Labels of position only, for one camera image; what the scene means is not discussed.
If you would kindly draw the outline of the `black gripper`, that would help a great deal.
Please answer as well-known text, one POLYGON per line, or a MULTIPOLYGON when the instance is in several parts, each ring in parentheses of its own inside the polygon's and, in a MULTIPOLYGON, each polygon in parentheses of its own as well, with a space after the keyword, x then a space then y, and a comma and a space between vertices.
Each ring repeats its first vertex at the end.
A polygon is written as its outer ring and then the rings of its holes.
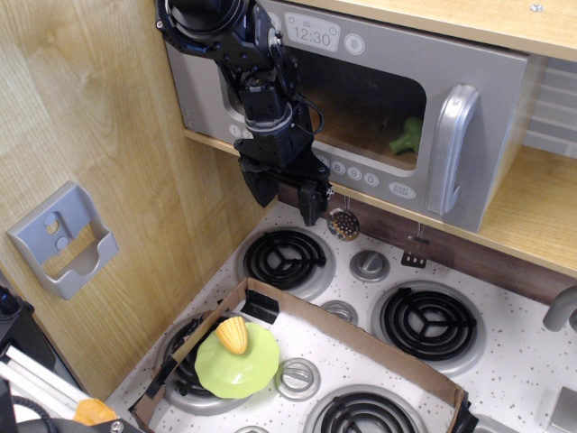
POLYGON ((278 195, 279 183, 301 186, 298 208, 306 226, 314 226, 328 209, 330 170, 312 152, 313 126, 293 120, 275 129, 253 129, 238 139, 244 182, 255 201, 266 207, 278 195))

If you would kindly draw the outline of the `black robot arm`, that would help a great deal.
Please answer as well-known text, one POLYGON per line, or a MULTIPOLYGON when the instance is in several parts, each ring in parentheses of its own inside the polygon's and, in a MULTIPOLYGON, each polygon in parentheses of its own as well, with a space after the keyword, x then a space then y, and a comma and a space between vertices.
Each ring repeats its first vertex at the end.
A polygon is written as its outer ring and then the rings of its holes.
POLYGON ((330 170, 312 152, 323 127, 312 125, 317 107, 298 93, 297 63, 269 15, 256 1, 159 1, 156 13, 163 39, 212 60, 241 103, 252 136, 234 149, 255 200, 266 207, 280 184, 292 186, 305 225, 314 225, 333 194, 330 170))

